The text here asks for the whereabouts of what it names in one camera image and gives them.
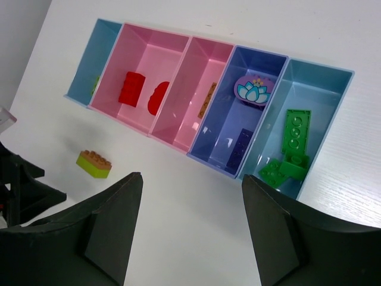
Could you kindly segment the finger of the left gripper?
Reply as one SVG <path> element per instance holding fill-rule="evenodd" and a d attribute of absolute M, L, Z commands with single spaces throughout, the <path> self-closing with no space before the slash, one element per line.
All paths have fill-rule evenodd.
<path fill-rule="evenodd" d="M 38 181 L 45 171 L 1 145 L 1 214 L 8 227 L 64 202 L 67 194 Z"/>

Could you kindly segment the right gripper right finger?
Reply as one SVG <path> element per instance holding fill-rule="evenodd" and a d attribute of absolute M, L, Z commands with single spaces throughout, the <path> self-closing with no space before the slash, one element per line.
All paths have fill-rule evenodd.
<path fill-rule="evenodd" d="M 380 285 L 380 229 L 338 219 L 252 175 L 243 202 L 262 285 Z"/>

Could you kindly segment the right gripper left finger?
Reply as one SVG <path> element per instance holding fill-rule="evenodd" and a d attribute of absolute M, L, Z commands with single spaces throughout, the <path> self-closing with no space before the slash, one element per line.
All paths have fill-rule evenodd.
<path fill-rule="evenodd" d="M 142 197 L 133 172 L 28 226 L 1 230 L 1 285 L 123 285 Z"/>

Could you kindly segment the green round lego plate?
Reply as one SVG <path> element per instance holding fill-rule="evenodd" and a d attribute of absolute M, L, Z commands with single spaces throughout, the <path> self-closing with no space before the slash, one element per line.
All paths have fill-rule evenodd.
<path fill-rule="evenodd" d="M 273 158 L 258 172 L 260 178 L 274 189 L 289 179 L 289 176 L 280 172 L 280 165 L 281 162 Z"/>

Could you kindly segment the lime and orange lego stack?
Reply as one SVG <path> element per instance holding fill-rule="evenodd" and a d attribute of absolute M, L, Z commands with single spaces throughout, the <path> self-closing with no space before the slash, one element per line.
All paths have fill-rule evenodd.
<path fill-rule="evenodd" d="M 93 178 L 106 179 L 111 171 L 110 161 L 99 155 L 95 151 L 81 151 L 76 164 Z"/>

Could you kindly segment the small green lego brick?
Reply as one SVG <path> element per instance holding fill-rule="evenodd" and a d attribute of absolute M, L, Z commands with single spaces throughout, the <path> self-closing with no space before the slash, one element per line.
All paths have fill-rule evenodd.
<path fill-rule="evenodd" d="M 309 156 L 306 155 L 286 154 L 284 161 L 280 164 L 280 173 L 298 181 L 303 181 L 308 172 L 309 160 Z"/>

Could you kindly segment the dark blue lego brick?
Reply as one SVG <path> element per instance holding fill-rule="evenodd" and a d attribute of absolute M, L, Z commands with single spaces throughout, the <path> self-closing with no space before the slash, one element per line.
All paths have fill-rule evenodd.
<path fill-rule="evenodd" d="M 226 164 L 226 168 L 230 173 L 235 173 L 243 159 L 246 149 L 248 148 L 253 132 L 247 129 L 242 129 L 233 151 Z"/>

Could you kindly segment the green lego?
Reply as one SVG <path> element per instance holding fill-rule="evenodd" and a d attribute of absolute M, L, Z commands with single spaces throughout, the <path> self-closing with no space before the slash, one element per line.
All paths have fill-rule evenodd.
<path fill-rule="evenodd" d="M 287 109 L 281 151 L 305 154 L 310 129 L 310 110 Z"/>

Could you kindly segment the lime curved lego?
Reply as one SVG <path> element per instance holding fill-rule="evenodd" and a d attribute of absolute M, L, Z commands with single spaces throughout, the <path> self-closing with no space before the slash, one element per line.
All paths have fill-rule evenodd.
<path fill-rule="evenodd" d="M 93 94 L 94 94 L 94 92 L 95 92 L 95 90 L 96 90 L 96 88 L 97 88 L 97 86 L 98 86 L 99 79 L 100 79 L 100 76 L 97 76 L 97 77 L 96 77 L 96 80 L 95 80 L 95 82 L 94 82 L 94 84 L 93 84 L 91 93 L 90 93 L 91 96 L 93 96 Z"/>

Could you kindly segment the red apple lego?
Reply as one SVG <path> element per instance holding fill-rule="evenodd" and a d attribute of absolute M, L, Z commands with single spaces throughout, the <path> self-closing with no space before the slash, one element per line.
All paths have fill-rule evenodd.
<path fill-rule="evenodd" d="M 168 81 L 161 82 L 153 91 L 148 101 L 148 111 L 151 115 L 156 116 L 161 102 L 165 96 L 169 86 Z"/>

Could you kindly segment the red lego brick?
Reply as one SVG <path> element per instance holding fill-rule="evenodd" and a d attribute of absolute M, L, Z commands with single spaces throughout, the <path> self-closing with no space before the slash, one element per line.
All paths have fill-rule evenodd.
<path fill-rule="evenodd" d="M 136 107 L 145 79 L 146 77 L 140 73 L 128 71 L 118 101 Z"/>

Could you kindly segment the purple curved lego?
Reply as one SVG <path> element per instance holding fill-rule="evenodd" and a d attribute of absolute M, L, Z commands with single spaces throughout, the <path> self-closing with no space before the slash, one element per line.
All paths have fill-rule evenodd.
<path fill-rule="evenodd" d="M 240 77 L 233 91 L 239 100 L 255 108 L 264 108 L 270 100 L 275 81 L 258 74 Z"/>

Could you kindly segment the tan lego brick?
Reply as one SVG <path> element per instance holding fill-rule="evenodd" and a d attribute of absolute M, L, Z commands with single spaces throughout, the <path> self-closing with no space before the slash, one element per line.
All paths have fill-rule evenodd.
<path fill-rule="evenodd" d="M 212 95 L 213 95 L 213 93 L 215 91 L 216 86 L 217 86 L 217 84 L 215 82 L 213 82 L 211 87 L 210 87 L 210 89 L 209 89 L 209 91 L 208 91 L 208 93 L 207 93 L 207 95 L 206 95 L 206 97 L 205 97 L 205 99 L 204 99 L 203 104 L 201 105 L 200 111 L 198 113 L 198 118 L 199 119 L 203 118 L 203 116 L 204 116 L 204 114 L 205 114 L 205 112 L 207 110 L 207 107 L 209 105 L 209 102 L 211 101 L 211 98 L 212 98 Z"/>

